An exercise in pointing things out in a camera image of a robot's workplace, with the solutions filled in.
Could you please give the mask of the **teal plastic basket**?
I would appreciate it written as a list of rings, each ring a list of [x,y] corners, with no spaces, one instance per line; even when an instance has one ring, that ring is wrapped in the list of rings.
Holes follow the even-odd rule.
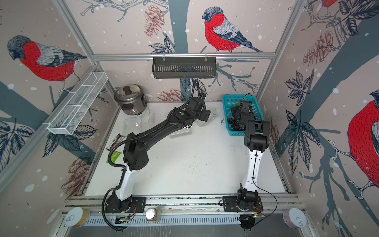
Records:
[[[245,126],[243,116],[252,117],[257,121],[264,120],[256,97],[248,93],[230,94],[222,97],[226,128],[230,136],[243,136]]]

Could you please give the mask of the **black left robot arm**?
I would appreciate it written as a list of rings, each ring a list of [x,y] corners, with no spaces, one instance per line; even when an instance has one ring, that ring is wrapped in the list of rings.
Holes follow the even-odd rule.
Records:
[[[132,199],[133,175],[148,164],[148,151],[155,144],[174,132],[192,127],[197,120],[208,121],[211,111],[206,108],[205,98],[205,93],[200,91],[200,81],[194,79],[188,101],[172,109],[164,121],[145,132],[130,133],[124,141],[111,148],[108,164],[121,168],[121,177],[119,184],[110,188],[103,197],[103,214],[123,213],[130,208],[136,210]]]

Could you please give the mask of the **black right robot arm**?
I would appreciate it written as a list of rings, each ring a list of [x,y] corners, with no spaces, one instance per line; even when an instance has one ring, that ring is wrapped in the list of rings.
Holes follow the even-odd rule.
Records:
[[[269,124],[265,120],[256,119],[250,110],[250,102],[245,100],[241,100],[239,106],[233,107],[232,113],[243,131],[244,145],[249,151],[244,179],[237,191],[237,207],[241,211],[262,212],[258,195],[258,172],[263,153],[268,148]]]

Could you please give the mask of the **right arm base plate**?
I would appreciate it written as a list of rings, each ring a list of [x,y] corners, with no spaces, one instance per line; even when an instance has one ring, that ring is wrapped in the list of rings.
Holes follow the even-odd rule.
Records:
[[[257,196],[255,200],[242,199],[237,200],[237,196],[222,197],[224,212],[263,212],[261,197]]]

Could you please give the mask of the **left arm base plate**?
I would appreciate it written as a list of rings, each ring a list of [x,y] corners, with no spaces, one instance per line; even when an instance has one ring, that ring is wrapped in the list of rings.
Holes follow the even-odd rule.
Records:
[[[110,196],[104,204],[105,213],[143,213],[146,200],[146,197],[130,196],[120,200],[116,195]]]

